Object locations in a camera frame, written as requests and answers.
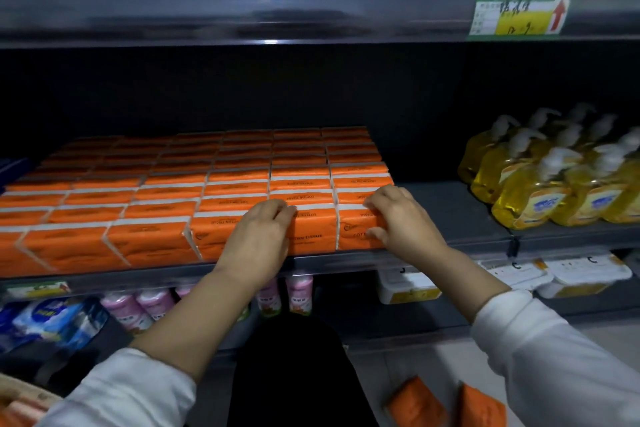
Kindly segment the person's left hand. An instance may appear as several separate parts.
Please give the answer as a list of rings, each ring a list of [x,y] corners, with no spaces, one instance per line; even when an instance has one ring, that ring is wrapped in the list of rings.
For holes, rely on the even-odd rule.
[[[260,224],[257,219],[258,204],[236,224],[214,266],[215,275],[234,280],[254,292],[276,277],[289,245],[287,232]]]

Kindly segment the person's right hand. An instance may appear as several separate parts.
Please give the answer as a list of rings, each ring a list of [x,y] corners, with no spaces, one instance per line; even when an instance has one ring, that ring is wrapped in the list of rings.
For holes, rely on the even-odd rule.
[[[377,210],[396,234],[396,245],[385,247],[397,258],[419,269],[427,269],[442,258],[449,247],[426,210],[404,187],[385,185],[364,201]]]

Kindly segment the orange tissue packet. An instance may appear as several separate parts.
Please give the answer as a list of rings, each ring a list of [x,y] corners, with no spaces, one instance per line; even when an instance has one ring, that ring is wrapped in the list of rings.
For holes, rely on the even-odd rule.
[[[363,204],[340,204],[337,249],[339,251],[379,250],[383,243],[367,234],[372,228],[386,229],[384,217]]]
[[[508,427],[505,404],[462,383],[455,427]]]
[[[288,256],[319,255],[337,250],[338,213],[332,203],[300,204],[287,230]]]
[[[407,379],[385,408],[398,427],[447,427],[449,422],[443,404],[418,376]]]

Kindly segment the person's right forearm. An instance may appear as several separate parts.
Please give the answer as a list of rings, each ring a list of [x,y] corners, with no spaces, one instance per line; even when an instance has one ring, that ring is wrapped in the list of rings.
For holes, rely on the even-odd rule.
[[[471,320],[526,427],[640,427],[640,372],[463,253],[444,247],[424,270]]]

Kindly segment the person's left forearm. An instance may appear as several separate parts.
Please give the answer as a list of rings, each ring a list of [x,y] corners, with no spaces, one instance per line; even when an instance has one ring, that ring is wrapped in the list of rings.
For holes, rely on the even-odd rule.
[[[279,268],[220,261],[164,318],[92,368],[35,427],[183,427],[220,343]]]

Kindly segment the pink bottle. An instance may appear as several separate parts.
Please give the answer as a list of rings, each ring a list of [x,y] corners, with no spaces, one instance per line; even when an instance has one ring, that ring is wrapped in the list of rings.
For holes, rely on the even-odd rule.
[[[154,321],[163,318],[176,304],[169,288],[145,289],[135,299]]]
[[[278,287],[278,279],[271,279],[255,296],[260,315],[263,318],[274,318],[282,312],[282,300]]]
[[[100,304],[133,336],[142,334],[154,324],[153,318],[132,294],[106,293],[100,298]]]
[[[289,311],[301,316],[310,316],[313,309],[314,277],[301,275],[285,278],[289,297]]]

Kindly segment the rows of orange tissue packs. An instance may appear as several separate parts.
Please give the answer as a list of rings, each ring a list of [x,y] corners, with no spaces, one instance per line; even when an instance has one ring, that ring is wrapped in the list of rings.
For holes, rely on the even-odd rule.
[[[0,185],[0,278],[216,262],[261,201],[393,183],[364,126],[81,137]]]

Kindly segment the person's black trousers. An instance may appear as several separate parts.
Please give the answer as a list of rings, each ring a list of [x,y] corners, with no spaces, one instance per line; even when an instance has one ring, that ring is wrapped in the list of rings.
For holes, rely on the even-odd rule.
[[[237,356],[227,427],[379,427],[339,335],[286,313]]]

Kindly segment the group of yellow soap bottles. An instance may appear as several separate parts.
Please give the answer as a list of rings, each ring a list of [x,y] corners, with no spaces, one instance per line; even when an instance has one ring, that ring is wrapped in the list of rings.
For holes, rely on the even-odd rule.
[[[640,126],[607,142],[618,115],[584,126],[590,115],[586,102],[566,114],[540,107],[524,124],[499,115],[469,138],[458,176],[510,230],[640,222]]]

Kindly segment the green shelf label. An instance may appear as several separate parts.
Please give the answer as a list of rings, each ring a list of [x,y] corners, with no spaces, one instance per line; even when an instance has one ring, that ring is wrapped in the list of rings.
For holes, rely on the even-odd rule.
[[[66,281],[35,282],[31,284],[13,284],[4,287],[3,296],[7,300],[35,300],[37,298],[69,296],[71,288]]]

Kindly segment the blue plastic pack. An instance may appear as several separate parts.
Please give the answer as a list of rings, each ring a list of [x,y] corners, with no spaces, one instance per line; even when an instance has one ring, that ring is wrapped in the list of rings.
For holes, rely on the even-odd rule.
[[[0,306],[0,355],[31,342],[78,351],[108,322],[96,298],[64,297]]]

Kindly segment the green yellow price label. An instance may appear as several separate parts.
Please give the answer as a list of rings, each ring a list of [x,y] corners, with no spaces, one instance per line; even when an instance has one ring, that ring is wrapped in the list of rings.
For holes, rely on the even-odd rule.
[[[476,0],[469,41],[555,39],[572,0]]]

